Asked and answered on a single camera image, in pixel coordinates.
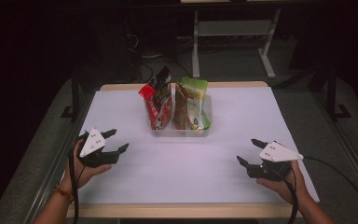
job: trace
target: dark background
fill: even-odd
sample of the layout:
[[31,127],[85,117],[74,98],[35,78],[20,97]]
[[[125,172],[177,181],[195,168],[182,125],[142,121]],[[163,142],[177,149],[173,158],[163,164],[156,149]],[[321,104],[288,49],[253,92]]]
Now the dark background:
[[[86,91],[135,79],[137,55],[128,52],[124,36],[134,27],[123,27],[126,14],[84,13],[73,6],[69,1],[0,1],[0,198],[49,105],[73,73],[81,74]],[[150,18],[137,12],[136,32],[144,49],[160,48],[174,58],[169,43],[192,32],[186,13],[161,12]],[[157,29],[161,18],[166,20]],[[305,69],[332,56],[339,76],[358,96],[358,1],[345,7],[289,7],[282,12],[275,38],[290,35],[298,39],[292,67]]]

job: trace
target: person's right hand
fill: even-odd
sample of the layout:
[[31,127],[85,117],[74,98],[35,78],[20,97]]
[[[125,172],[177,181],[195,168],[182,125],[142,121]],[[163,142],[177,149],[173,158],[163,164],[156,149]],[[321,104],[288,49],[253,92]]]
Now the person's right hand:
[[[298,167],[298,161],[291,161],[291,165],[294,173],[290,172],[286,179],[289,183],[292,184],[293,188],[296,189],[296,195],[298,200],[306,200],[310,198],[310,194],[308,193],[307,187],[305,185],[304,176],[302,175]],[[293,204],[293,196],[290,193],[289,188],[287,188],[286,184],[283,181],[278,182],[267,180],[265,178],[258,178],[256,180],[256,183],[277,192],[285,201],[289,202],[290,204]]]

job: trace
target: clear plastic container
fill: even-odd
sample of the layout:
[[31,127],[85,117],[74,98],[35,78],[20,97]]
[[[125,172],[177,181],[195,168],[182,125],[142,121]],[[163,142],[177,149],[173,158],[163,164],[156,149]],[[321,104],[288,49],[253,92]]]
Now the clear plastic container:
[[[175,110],[175,95],[172,95],[172,115]],[[207,115],[209,121],[211,122],[211,127],[209,130],[191,130],[190,125],[186,125],[186,130],[177,130],[175,125],[172,122],[168,122],[167,126],[163,130],[150,130],[152,134],[156,137],[206,137],[209,131],[213,127],[213,113],[212,113],[212,98],[210,95],[206,95],[204,101],[203,110]]]

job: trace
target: table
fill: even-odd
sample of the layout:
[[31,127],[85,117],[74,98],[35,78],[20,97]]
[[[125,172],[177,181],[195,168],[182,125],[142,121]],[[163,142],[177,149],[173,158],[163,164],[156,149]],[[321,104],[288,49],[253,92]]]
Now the table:
[[[112,170],[79,190],[80,217],[290,217],[291,205],[258,186],[236,159],[239,155],[261,163],[251,138],[276,140],[297,151],[270,87],[264,82],[210,82],[209,134],[156,137],[148,130],[137,93],[142,86],[107,85],[95,94],[83,129],[117,129],[103,151],[130,146]],[[319,201],[302,161],[300,168],[311,196]],[[71,205],[67,216],[73,215]]]

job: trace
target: gray floor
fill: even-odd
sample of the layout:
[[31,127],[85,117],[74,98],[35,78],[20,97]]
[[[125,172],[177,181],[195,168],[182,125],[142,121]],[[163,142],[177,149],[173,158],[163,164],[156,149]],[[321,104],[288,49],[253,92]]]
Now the gray floor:
[[[268,79],[256,49],[261,40],[242,40],[240,45],[218,49],[215,53],[202,51],[200,75],[208,81],[266,81],[270,86],[281,83],[299,71],[288,70],[291,55],[296,45],[294,39],[274,40],[268,56],[277,78]],[[156,74],[164,65],[172,71],[172,81],[179,80],[191,72],[190,51],[178,54],[177,62],[157,58],[144,63]],[[143,66],[144,79],[150,70]],[[325,90],[314,93],[306,88],[310,77],[305,77],[289,88],[274,90],[282,115],[291,131],[300,153],[326,161],[351,179],[358,188],[358,166],[353,165],[348,151],[358,156],[358,100],[350,85],[337,81],[337,103],[343,104],[351,113],[351,119],[333,122],[325,113]],[[62,154],[62,146],[68,136],[74,136],[78,124],[61,118],[62,111],[71,105],[70,80],[62,86],[42,121],[34,140],[29,145],[23,160],[13,176],[0,202],[0,223],[26,223],[33,217],[35,209],[43,206],[42,195],[48,186],[59,180],[64,162],[56,160]],[[81,93],[82,106],[90,103],[88,94]],[[321,198],[321,206],[337,223],[358,223],[358,193],[334,170],[316,161],[304,160],[311,179]],[[47,176],[55,174],[48,180]],[[258,223],[286,223],[287,219],[261,219]],[[116,219],[81,218],[79,223],[117,223]]]

